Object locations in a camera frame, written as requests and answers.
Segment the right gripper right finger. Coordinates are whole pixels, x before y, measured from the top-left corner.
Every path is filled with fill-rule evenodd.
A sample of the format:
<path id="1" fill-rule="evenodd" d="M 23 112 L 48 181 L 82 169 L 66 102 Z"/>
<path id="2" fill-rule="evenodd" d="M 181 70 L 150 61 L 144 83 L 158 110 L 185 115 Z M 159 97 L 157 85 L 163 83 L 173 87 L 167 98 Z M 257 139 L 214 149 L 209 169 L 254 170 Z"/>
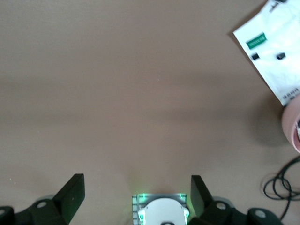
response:
<path id="1" fill-rule="evenodd" d="M 199 175 L 191 176 L 191 203 L 195 217 L 190 219 L 192 225 L 246 225 L 247 216 L 228 203 L 214 200 Z"/>

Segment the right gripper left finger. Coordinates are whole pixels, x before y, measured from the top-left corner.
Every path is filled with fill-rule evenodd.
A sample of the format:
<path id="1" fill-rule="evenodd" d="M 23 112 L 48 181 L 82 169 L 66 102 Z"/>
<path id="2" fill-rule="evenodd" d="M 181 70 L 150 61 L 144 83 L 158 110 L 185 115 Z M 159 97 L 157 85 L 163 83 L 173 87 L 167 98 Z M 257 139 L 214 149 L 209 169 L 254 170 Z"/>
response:
<path id="1" fill-rule="evenodd" d="M 85 199 L 84 175 L 75 174 L 52 198 L 16 214 L 17 225 L 68 225 Z"/>

